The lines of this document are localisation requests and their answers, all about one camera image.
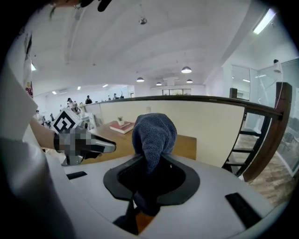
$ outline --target book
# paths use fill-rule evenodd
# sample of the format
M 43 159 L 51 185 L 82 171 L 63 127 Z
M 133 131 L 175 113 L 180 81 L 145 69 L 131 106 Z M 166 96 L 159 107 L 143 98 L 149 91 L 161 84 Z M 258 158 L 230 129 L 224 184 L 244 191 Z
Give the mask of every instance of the book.
M 115 130 L 119 133 L 126 134 L 134 128 L 134 123 L 125 121 L 125 124 L 120 126 L 118 123 L 113 123 L 110 125 L 110 129 Z

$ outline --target white ceiling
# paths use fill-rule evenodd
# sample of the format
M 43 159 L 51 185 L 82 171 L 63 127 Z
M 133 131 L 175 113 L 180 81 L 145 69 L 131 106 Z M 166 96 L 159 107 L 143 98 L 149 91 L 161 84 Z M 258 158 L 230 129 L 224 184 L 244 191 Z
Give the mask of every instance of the white ceiling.
M 86 8 L 58 8 L 50 20 L 45 7 L 29 21 L 33 32 L 32 61 L 35 93 L 93 84 L 149 86 L 165 77 L 176 84 L 191 78 L 202 84 L 236 49 L 235 36 L 250 14 L 259 20 L 250 0 L 112 0 L 97 11 L 98 1 Z M 145 17 L 148 23 L 138 21 Z M 180 72 L 188 65 L 192 73 Z

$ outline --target wooden table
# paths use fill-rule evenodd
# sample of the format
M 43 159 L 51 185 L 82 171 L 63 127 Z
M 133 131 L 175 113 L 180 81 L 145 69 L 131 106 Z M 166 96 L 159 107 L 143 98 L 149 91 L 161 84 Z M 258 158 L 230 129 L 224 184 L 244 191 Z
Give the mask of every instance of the wooden table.
M 116 143 L 116 150 L 113 153 L 105 153 L 102 156 L 99 156 L 95 159 L 87 159 L 82 161 L 81 164 L 103 162 L 111 159 L 116 159 L 124 157 L 127 155 L 133 155 L 135 153 L 133 144 L 132 144 L 132 132 L 127 132 L 126 134 L 121 134 L 114 130 L 110 129 L 110 124 L 115 123 L 115 121 L 101 125 L 95 129 L 90 130 L 89 132 L 112 140 Z M 174 155 L 179 155 L 182 157 L 196 159 L 196 138 L 188 136 L 177 136 L 176 145 L 172 152 Z

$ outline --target ceiling sensor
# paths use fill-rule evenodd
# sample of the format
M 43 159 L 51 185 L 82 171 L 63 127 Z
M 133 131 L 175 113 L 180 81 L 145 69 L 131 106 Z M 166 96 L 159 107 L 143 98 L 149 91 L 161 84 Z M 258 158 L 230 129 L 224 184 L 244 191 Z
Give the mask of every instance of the ceiling sensor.
M 148 20 L 146 20 L 146 18 L 143 17 L 138 22 L 139 22 L 140 25 L 144 25 L 144 24 L 146 24 L 148 22 Z

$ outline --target gray cloth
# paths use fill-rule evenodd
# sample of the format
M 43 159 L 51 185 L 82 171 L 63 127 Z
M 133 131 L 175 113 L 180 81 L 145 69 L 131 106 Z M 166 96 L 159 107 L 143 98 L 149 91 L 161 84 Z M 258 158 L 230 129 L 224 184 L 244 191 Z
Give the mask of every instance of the gray cloth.
M 147 160 L 147 175 L 159 163 L 161 153 L 171 153 L 177 139 L 173 122 L 161 113 L 139 115 L 132 133 L 134 150 Z

